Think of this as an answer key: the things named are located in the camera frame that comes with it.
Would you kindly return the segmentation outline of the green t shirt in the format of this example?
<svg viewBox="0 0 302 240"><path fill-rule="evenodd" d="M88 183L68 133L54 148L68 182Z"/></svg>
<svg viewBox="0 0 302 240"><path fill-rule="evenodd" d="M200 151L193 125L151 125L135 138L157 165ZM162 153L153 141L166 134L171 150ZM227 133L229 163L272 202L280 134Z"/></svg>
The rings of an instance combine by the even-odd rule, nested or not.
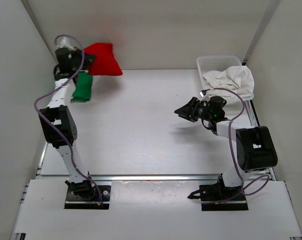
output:
<svg viewBox="0 0 302 240"><path fill-rule="evenodd" d="M76 89L72 94L71 102L85 103L91 99L93 77L87 72L80 72Z"/></svg>

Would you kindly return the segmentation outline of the red t shirt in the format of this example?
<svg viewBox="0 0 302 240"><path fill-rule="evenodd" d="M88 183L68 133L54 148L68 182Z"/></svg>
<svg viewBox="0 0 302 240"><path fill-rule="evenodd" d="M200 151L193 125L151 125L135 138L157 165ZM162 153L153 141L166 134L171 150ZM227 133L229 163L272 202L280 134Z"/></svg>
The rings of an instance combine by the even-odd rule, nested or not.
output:
<svg viewBox="0 0 302 240"><path fill-rule="evenodd" d="M96 59L88 67L91 76L120 76L123 74L113 53L112 43L94 43L84 48L86 54L96 56Z"/></svg>

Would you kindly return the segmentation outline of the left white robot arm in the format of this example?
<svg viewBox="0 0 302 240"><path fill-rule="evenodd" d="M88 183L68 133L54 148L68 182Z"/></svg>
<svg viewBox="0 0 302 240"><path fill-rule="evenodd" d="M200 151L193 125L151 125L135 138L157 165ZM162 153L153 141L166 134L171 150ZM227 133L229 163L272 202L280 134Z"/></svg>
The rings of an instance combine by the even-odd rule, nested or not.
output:
<svg viewBox="0 0 302 240"><path fill-rule="evenodd" d="M47 143L60 154L69 174L66 181L70 191L84 201L100 201L101 193L85 169L79 156L75 121L69 110L72 92L71 84L77 83L78 73L86 70L95 59L77 47L60 46L55 55L58 64L54 68L55 89L49 104L37 109Z"/></svg>

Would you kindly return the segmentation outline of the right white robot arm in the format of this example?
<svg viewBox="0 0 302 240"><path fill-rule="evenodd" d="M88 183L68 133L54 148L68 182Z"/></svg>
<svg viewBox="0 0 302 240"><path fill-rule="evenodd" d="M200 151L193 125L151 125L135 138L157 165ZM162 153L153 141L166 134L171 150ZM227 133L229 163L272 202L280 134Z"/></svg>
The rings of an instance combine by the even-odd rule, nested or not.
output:
<svg viewBox="0 0 302 240"><path fill-rule="evenodd" d="M202 185L188 198L200 199L205 204L219 204L246 196L245 182L255 173L277 165L278 158L270 132L266 126L245 127L225 116L227 101L213 96L208 101L193 97L175 114L190 122L200 120L216 136L228 138L234 167L222 173L215 184Z"/></svg>

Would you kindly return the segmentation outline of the white t shirt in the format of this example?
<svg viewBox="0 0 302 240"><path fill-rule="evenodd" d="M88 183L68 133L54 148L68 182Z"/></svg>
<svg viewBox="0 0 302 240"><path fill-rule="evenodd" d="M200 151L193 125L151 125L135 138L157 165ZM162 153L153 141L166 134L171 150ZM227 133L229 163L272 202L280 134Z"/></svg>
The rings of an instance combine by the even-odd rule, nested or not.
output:
<svg viewBox="0 0 302 240"><path fill-rule="evenodd" d="M254 79L251 70L247 66L231 66L224 71L209 71L202 74L204 82L209 85L207 92L209 97L219 96L227 101L238 101L239 98L224 88L238 94L242 99L249 98L253 94Z"/></svg>

